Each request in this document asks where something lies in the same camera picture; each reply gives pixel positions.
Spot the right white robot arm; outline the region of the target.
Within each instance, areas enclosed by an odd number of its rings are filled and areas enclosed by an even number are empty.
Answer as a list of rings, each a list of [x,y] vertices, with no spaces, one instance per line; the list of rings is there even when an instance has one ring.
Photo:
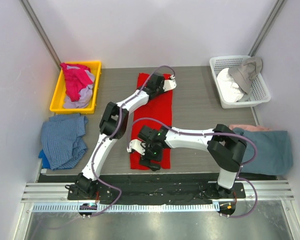
[[[214,187],[205,191],[210,199],[233,198],[234,183],[241,168],[247,141],[228,127],[217,124],[214,129],[190,130],[162,126],[159,130],[143,126],[129,150],[140,154],[139,164],[157,171],[166,149],[186,148],[208,152],[219,166]]]

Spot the red t shirt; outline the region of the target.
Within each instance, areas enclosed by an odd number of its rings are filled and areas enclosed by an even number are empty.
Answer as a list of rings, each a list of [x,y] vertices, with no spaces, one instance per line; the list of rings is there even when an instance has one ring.
[[[137,78],[137,88],[141,87],[143,83],[148,78],[148,73],[139,73]],[[138,108],[133,113],[133,121],[136,121],[140,118],[152,118],[164,123],[167,126],[172,126],[173,120],[173,91],[167,91],[155,99],[150,100],[146,105]],[[141,120],[135,123],[132,126],[131,130],[131,140],[137,138],[138,133],[142,129],[143,126],[148,126],[152,129],[159,130],[161,128],[161,124],[153,121],[153,120]],[[142,166],[139,164],[140,154],[137,152],[130,154],[130,168],[132,170],[150,170],[148,167]],[[171,150],[164,149],[163,157],[160,162],[160,166],[162,169],[170,169],[171,168]]]

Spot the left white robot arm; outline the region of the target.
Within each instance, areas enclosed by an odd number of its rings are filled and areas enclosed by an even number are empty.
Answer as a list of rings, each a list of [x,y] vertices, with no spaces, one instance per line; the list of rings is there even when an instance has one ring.
[[[99,137],[88,163],[78,174],[70,194],[92,199],[97,192],[97,181],[102,167],[115,143],[126,132],[129,115],[157,96],[167,92],[166,79],[161,73],[150,74],[143,85],[120,102],[109,102],[99,124]]]

